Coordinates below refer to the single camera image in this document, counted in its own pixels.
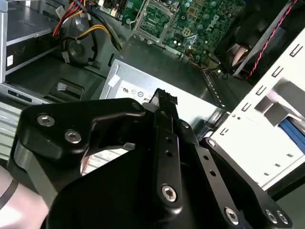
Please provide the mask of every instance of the screw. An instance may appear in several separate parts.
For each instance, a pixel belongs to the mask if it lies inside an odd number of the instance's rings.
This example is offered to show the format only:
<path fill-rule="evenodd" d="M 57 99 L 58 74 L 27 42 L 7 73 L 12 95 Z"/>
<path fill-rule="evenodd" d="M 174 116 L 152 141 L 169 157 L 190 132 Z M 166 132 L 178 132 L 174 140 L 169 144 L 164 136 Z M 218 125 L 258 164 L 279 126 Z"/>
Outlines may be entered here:
<path fill-rule="evenodd" d="M 271 213 L 271 211 L 265 210 L 265 212 L 267 213 L 267 216 L 270 219 L 270 221 L 273 222 L 274 224 L 277 224 L 277 220 L 275 216 Z"/>
<path fill-rule="evenodd" d="M 215 147 L 215 142 L 213 142 L 212 140 L 208 140 L 209 144 L 213 147 Z"/>
<path fill-rule="evenodd" d="M 137 103 L 132 103 L 132 106 L 137 109 L 137 110 L 141 110 L 140 106 Z"/>
<path fill-rule="evenodd" d="M 239 224 L 238 216 L 232 209 L 225 208 L 225 214 L 227 215 L 231 223 L 233 223 L 234 225 Z"/>
<path fill-rule="evenodd" d="M 55 124 L 55 119 L 47 114 L 42 114 L 37 117 L 39 125 L 50 127 Z"/>
<path fill-rule="evenodd" d="M 182 125 L 185 127 L 185 128 L 189 128 L 190 126 L 187 124 L 187 122 L 181 120 L 181 123 Z"/>
<path fill-rule="evenodd" d="M 287 218 L 280 211 L 276 211 L 276 212 L 279 218 L 281 219 L 281 221 L 283 221 L 284 224 L 288 224 Z"/>
<path fill-rule="evenodd" d="M 65 133 L 65 139 L 72 144 L 77 144 L 81 141 L 81 135 L 75 130 L 68 130 Z"/>
<path fill-rule="evenodd" d="M 174 202 L 177 199 L 177 194 L 171 186 L 164 185 L 162 187 L 162 194 L 167 201 Z"/>

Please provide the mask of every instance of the cable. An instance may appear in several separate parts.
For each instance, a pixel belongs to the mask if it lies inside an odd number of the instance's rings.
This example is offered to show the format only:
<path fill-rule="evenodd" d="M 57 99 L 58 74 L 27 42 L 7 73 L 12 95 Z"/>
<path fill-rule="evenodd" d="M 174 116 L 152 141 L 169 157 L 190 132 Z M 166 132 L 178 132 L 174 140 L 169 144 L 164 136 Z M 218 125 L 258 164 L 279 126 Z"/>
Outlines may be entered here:
<path fill-rule="evenodd" d="M 259 61 L 261 60 L 262 55 L 263 55 L 264 51 L 266 50 L 266 48 L 267 48 L 267 46 L 268 46 L 268 44 L 269 44 L 271 38 L 274 36 L 275 31 L 277 30 L 277 28 L 278 28 L 279 26 L 281 26 L 281 24 L 283 23 L 285 17 L 290 13 L 292 7 L 297 3 L 297 1 L 298 1 L 298 0 L 294 0 L 294 1 L 290 4 L 289 8 L 288 8 L 288 9 L 286 10 L 286 12 L 283 14 L 283 16 L 282 16 L 282 18 L 280 19 L 280 21 L 279 21 L 279 22 L 277 23 L 277 25 L 274 27 L 273 31 L 272 31 L 271 34 L 269 35 L 269 38 L 266 40 L 266 42 L 265 42 L 263 48 L 261 49 L 261 51 L 260 51 L 260 53 L 259 53 L 259 56 L 258 56 L 258 58 L 257 58 L 257 60 L 256 60 L 256 62 L 255 62 L 255 64 L 254 64 L 254 67 L 253 67 L 252 71 L 251 71 L 250 74 L 245 78 L 245 80 L 247 80 L 249 77 L 252 76 L 252 74 L 253 74 L 253 72 L 255 71 L 255 69 L 257 68 L 257 65 L 258 65 Z"/>
<path fill-rule="evenodd" d="M 109 36 L 110 34 L 108 33 L 107 29 L 103 26 L 103 25 L 94 25 L 92 27 L 90 27 L 87 31 L 83 32 L 82 34 L 78 35 L 77 37 L 73 37 L 73 36 L 68 36 L 62 39 L 62 50 L 65 52 L 66 51 L 66 41 L 67 40 L 82 40 L 85 37 L 87 37 L 92 31 L 97 30 L 97 29 L 101 29 L 104 30 Z"/>
<path fill-rule="evenodd" d="M 81 14 L 82 12 L 83 12 L 83 10 L 81 10 L 81 11 L 79 11 L 79 12 L 77 12 L 77 13 L 71 15 L 71 16 L 69 16 L 67 19 L 73 18 L 73 17 L 75 17 L 76 15 Z"/>
<path fill-rule="evenodd" d="M 122 49 L 122 46 L 120 44 L 120 41 L 119 41 L 119 38 L 118 38 L 118 35 L 116 34 L 116 32 L 114 31 L 114 29 L 105 21 L 105 19 L 95 13 L 94 11 L 92 11 L 88 6 L 87 6 L 87 12 L 92 16 L 94 17 L 95 19 L 97 19 L 108 31 L 109 31 L 109 34 L 111 36 L 111 42 L 113 43 L 113 45 L 115 46 L 115 48 L 120 51 Z"/>

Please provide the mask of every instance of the wire bundle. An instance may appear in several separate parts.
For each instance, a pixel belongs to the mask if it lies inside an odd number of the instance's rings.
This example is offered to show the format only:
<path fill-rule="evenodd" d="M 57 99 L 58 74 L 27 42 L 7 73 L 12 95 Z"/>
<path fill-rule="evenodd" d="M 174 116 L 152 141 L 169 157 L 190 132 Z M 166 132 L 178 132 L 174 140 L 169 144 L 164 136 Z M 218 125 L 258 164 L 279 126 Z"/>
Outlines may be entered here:
<path fill-rule="evenodd" d="M 81 0 L 80 2 L 82 3 L 84 1 L 84 6 L 86 6 L 86 0 Z M 61 18 L 61 20 L 58 22 L 56 28 L 53 31 L 53 36 L 57 36 L 60 33 L 60 29 L 62 24 L 69 18 L 72 18 L 80 13 L 82 13 L 82 10 L 80 10 L 80 7 L 73 1 L 70 4 L 70 7 L 68 8 L 67 12 L 63 15 L 63 17 Z"/>
<path fill-rule="evenodd" d="M 62 41 L 61 41 L 63 52 L 67 51 L 67 46 L 66 46 L 67 40 L 80 41 L 80 40 L 84 39 L 85 37 L 87 37 L 93 30 L 97 30 L 97 29 L 104 30 L 108 35 L 110 35 L 109 32 L 107 31 L 107 29 L 104 26 L 94 25 L 94 26 L 90 27 L 86 32 L 83 32 L 82 34 L 78 35 L 77 37 L 68 36 L 68 37 L 63 38 Z"/>
<path fill-rule="evenodd" d="M 90 27 L 86 32 L 78 35 L 77 37 L 72 37 L 72 36 L 68 36 L 68 37 L 65 37 L 64 39 L 62 39 L 62 46 L 63 48 L 65 48 L 66 46 L 66 41 L 68 39 L 72 39 L 72 40 L 81 40 L 81 39 L 84 39 L 85 37 L 87 37 L 92 31 L 94 30 L 97 30 L 97 29 L 101 29 L 103 31 L 105 31 L 110 37 L 111 37 L 111 41 L 114 45 L 114 47 L 120 51 L 122 49 L 122 46 L 120 44 L 120 41 L 119 41 L 119 38 L 116 34 L 116 32 L 113 30 L 113 28 L 105 21 L 105 19 L 93 12 L 91 9 L 90 9 L 90 6 L 86 6 L 86 0 L 75 0 L 73 1 L 67 12 L 64 14 L 64 16 L 61 18 L 61 20 L 58 22 L 54 32 L 53 32 L 53 36 L 58 36 L 60 34 L 60 28 L 61 26 L 63 25 L 63 23 L 70 19 L 70 18 L 73 18 L 75 17 L 76 15 L 78 14 L 81 14 L 82 12 L 86 12 L 88 14 L 90 14 L 91 16 L 93 16 L 94 18 L 96 18 L 101 24 L 100 25 L 94 25 L 92 27 Z"/>
<path fill-rule="evenodd" d="M 282 16 L 282 18 L 280 19 L 280 21 L 279 21 L 279 22 L 277 23 L 277 25 L 274 27 L 273 31 L 272 31 L 271 34 L 269 35 L 269 38 L 266 40 L 266 42 L 265 42 L 263 48 L 261 49 L 261 51 L 260 51 L 260 53 L 259 53 L 259 56 L 258 56 L 258 58 L 257 58 L 257 60 L 256 60 L 256 62 L 255 62 L 255 64 L 254 64 L 254 67 L 253 67 L 252 71 L 251 71 L 250 74 L 246 77 L 246 80 L 247 80 L 249 77 L 252 76 L 252 74 L 253 74 L 253 72 L 255 71 L 255 69 L 257 68 L 257 65 L 258 65 L 259 61 L 261 60 L 262 55 L 263 55 L 264 51 L 266 50 L 266 48 L 267 48 L 267 46 L 268 46 L 268 44 L 269 44 L 271 38 L 273 38 L 273 36 L 274 36 L 274 34 L 275 34 L 275 31 L 277 30 L 278 27 L 281 26 L 281 24 L 283 23 L 285 17 L 290 13 L 292 7 L 293 7 L 296 3 L 297 3 L 297 0 L 294 0 L 294 1 L 290 4 L 289 8 L 288 8 L 288 9 L 286 10 L 286 12 L 283 14 L 283 16 Z"/>

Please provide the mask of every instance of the capacitor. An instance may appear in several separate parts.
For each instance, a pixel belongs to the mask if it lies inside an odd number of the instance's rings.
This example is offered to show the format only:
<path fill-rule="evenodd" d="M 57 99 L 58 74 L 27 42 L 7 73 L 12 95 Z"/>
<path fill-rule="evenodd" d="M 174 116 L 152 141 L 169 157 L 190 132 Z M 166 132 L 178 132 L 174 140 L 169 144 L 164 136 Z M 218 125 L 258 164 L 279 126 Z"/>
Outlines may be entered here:
<path fill-rule="evenodd" d="M 205 15 L 203 16 L 203 19 L 206 19 L 206 20 L 210 19 L 210 15 L 209 15 L 209 14 L 205 14 Z"/>
<path fill-rule="evenodd" d="M 211 2 L 211 6 L 212 6 L 212 7 L 215 7 L 216 5 L 217 5 L 217 2 L 216 2 L 216 1 L 212 1 L 212 2 Z"/>

